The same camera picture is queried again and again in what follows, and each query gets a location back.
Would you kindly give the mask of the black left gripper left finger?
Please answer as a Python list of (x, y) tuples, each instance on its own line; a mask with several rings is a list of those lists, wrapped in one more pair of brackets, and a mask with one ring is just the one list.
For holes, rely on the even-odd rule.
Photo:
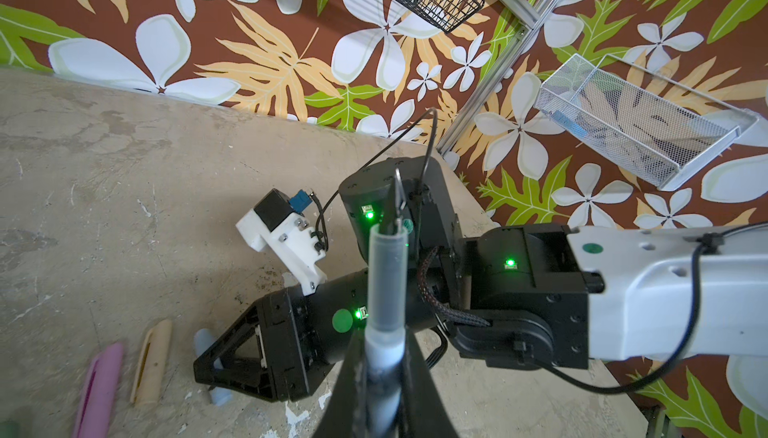
[(314, 438), (367, 436), (367, 383), (365, 334), (363, 330), (357, 330), (351, 336), (341, 371)]

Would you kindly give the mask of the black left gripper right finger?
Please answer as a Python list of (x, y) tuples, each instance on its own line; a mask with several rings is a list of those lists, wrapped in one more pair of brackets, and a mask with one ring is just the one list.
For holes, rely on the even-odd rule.
[(401, 362), (400, 436), (458, 437), (419, 344), (409, 329)]

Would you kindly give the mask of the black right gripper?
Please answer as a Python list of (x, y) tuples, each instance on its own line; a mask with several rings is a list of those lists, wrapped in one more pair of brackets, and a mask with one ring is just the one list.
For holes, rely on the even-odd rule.
[[(368, 272), (361, 270), (319, 286), (272, 293), (244, 311), (193, 362), (197, 384), (214, 385), (266, 402), (312, 396), (342, 361), (354, 332), (367, 319)], [(220, 359), (222, 369), (206, 370)]]

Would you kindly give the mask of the grey blue pen cap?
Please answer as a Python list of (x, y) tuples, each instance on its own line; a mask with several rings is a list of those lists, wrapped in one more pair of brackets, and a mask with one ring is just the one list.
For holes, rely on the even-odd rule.
[[(202, 328), (198, 330), (194, 335), (194, 348), (196, 357), (202, 357), (204, 353), (215, 343), (215, 341), (216, 339), (209, 329)], [(222, 369), (220, 359), (208, 359), (205, 364), (207, 371)], [(232, 392), (226, 388), (221, 388), (209, 384), (208, 393), (210, 395), (211, 403), (217, 407), (223, 407), (232, 400)]]

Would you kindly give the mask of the grey blue pen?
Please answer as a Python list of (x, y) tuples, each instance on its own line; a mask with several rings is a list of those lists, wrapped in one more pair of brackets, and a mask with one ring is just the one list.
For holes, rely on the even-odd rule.
[(392, 437), (401, 394), (401, 362), (405, 352), (405, 294), (408, 232), (399, 170), (394, 171), (386, 215), (373, 226), (369, 241), (368, 312), (365, 330), (367, 361), (367, 432)]

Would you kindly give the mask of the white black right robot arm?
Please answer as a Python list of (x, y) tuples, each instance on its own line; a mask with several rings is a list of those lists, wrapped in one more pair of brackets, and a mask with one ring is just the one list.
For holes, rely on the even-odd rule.
[(315, 392), (354, 338), (378, 372), (408, 333), (490, 367), (583, 369), (644, 356), (767, 353), (767, 227), (618, 230), (534, 224), (462, 234), (438, 163), (389, 159), (339, 195), (365, 268), (328, 279), (306, 201), (270, 191), (238, 222), (294, 284), (252, 304), (199, 348), (195, 380), (269, 402)]

